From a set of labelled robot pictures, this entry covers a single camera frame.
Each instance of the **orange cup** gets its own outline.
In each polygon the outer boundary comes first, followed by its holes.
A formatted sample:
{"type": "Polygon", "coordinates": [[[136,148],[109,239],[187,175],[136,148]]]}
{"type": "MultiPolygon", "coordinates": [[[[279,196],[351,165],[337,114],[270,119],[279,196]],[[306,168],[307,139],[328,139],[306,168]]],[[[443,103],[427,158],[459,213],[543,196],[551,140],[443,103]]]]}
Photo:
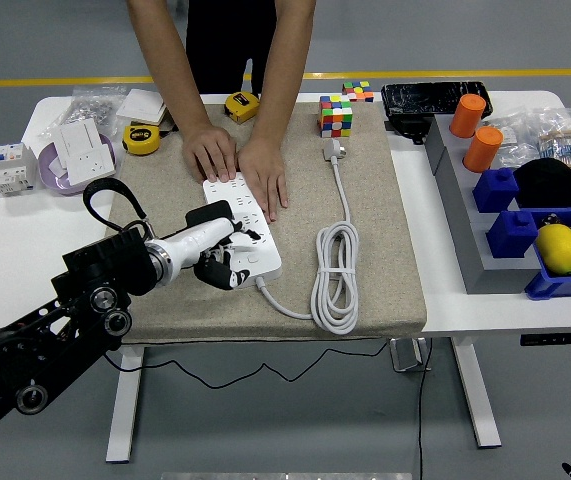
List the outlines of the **orange cup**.
{"type": "Polygon", "coordinates": [[[498,128],[479,128],[463,159],[463,165],[471,172],[483,173],[492,165],[501,143],[503,143],[503,132],[498,128]]]}
{"type": "Polygon", "coordinates": [[[471,138],[487,102],[483,97],[473,93],[466,93],[458,101],[454,118],[449,126],[449,131],[459,138],[471,138]]]}

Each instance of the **power socket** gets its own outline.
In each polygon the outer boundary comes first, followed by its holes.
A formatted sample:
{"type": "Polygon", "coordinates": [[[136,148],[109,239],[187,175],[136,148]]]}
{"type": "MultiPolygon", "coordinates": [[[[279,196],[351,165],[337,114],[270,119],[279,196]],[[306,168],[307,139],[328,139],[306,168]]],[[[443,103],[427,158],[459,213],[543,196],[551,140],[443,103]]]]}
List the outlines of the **power socket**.
{"type": "Polygon", "coordinates": [[[528,333],[521,335],[522,347],[571,345],[570,333],[528,333]]]}
{"type": "Polygon", "coordinates": [[[114,172],[112,154],[105,144],[80,155],[70,155],[67,159],[67,178],[72,186],[107,177],[114,172]]]}
{"type": "Polygon", "coordinates": [[[245,183],[243,174],[237,173],[234,180],[225,183],[220,180],[214,183],[206,180],[203,183],[203,191],[208,204],[226,200],[232,208],[234,220],[243,222],[246,229],[260,236],[260,239],[256,240],[238,232],[230,236],[233,248],[230,268],[235,271],[249,270],[249,277],[239,288],[256,285],[256,277],[263,277],[265,282],[280,277],[281,256],[263,211],[245,183]]]}

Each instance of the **yellow floor line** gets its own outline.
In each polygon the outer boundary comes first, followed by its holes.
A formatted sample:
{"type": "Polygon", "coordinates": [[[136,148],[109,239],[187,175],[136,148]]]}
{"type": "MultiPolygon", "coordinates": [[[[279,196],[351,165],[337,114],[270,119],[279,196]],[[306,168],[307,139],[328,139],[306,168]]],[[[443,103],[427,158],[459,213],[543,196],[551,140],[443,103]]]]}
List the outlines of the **yellow floor line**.
{"type": "MultiPolygon", "coordinates": [[[[478,77],[568,77],[571,68],[515,70],[391,70],[305,73],[304,80],[347,80],[369,78],[478,78],[478,77]]],[[[251,78],[245,74],[245,80],[251,78]]],[[[57,85],[96,85],[118,83],[152,83],[152,77],[77,77],[25,78],[0,80],[0,87],[40,87],[57,85]]]]}

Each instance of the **plastic bag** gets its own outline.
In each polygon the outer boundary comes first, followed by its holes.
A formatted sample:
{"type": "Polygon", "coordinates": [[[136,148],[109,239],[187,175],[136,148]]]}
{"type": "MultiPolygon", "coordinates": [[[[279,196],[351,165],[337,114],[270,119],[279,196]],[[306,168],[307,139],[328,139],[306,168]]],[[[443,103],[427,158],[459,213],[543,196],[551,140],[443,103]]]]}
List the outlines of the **plastic bag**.
{"type": "Polygon", "coordinates": [[[571,167],[571,108],[543,108],[528,112],[541,158],[555,158],[571,167]]]}
{"type": "Polygon", "coordinates": [[[527,120],[527,111],[522,108],[504,117],[491,118],[484,122],[485,125],[496,127],[503,133],[503,143],[496,153],[501,167],[516,169],[539,158],[537,142],[532,138],[527,120]]]}
{"type": "Polygon", "coordinates": [[[127,94],[124,85],[102,87],[74,87],[72,103],[41,134],[51,137],[52,129],[67,123],[93,118],[98,133],[114,140],[124,121],[116,116],[127,94]]]}

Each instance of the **blue bin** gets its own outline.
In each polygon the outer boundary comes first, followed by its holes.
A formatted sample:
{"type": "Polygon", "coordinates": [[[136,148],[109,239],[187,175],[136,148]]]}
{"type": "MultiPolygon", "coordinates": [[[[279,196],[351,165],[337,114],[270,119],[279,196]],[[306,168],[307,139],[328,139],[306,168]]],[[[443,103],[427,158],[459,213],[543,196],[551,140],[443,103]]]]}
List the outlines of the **blue bin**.
{"type": "MultiPolygon", "coordinates": [[[[523,209],[531,212],[536,224],[539,224],[547,215],[555,213],[564,225],[571,227],[571,208],[531,208],[523,209]]],[[[541,255],[534,245],[534,251],[541,263],[541,271],[534,279],[525,287],[525,293],[532,300],[548,300],[554,297],[571,297],[571,277],[556,277],[550,275],[541,255]]]]}

